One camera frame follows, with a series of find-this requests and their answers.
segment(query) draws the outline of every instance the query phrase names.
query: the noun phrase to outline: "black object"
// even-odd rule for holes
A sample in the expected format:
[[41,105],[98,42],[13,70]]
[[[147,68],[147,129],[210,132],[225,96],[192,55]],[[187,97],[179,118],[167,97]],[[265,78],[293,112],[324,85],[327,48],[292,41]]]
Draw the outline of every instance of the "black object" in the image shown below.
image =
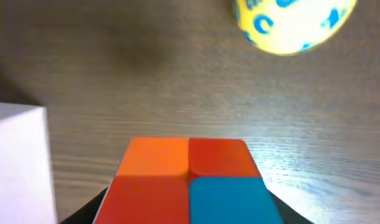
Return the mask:
[[[107,189],[104,189],[80,210],[62,221],[61,224],[92,224],[106,192]],[[270,194],[272,195],[273,201],[275,202],[278,212],[281,214],[285,224],[312,224],[312,222],[298,214],[294,209],[276,197],[276,195],[273,193]]]

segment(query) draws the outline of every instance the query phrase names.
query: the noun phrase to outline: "blue square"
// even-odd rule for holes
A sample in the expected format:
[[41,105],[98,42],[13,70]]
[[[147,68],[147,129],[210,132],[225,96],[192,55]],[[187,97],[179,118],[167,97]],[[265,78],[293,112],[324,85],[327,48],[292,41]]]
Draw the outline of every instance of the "blue square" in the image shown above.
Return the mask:
[[200,178],[190,185],[192,224],[283,224],[262,178]]

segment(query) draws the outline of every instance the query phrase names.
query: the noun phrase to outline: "yellow round object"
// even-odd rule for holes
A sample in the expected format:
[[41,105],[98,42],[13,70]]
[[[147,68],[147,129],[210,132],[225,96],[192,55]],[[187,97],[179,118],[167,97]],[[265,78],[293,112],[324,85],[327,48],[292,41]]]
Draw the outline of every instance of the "yellow round object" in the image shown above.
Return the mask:
[[330,38],[357,0],[234,0],[245,38],[273,54],[296,54]]

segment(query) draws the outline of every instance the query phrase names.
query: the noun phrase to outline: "wooden surface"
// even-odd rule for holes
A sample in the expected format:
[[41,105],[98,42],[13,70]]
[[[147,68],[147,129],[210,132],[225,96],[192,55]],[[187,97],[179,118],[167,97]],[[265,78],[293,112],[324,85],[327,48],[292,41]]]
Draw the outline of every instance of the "wooden surface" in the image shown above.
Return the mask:
[[0,75],[49,110],[60,220],[109,184],[131,137],[192,136],[245,139],[267,187],[315,223],[380,223],[380,0],[293,57],[250,46],[229,5],[0,0]]

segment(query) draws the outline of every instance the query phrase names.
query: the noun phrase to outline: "colorful cube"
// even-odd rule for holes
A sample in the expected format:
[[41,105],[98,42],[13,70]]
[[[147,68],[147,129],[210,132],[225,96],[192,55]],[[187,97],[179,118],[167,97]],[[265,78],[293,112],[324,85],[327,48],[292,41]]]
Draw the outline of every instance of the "colorful cube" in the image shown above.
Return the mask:
[[245,142],[133,139],[96,224],[283,223]]

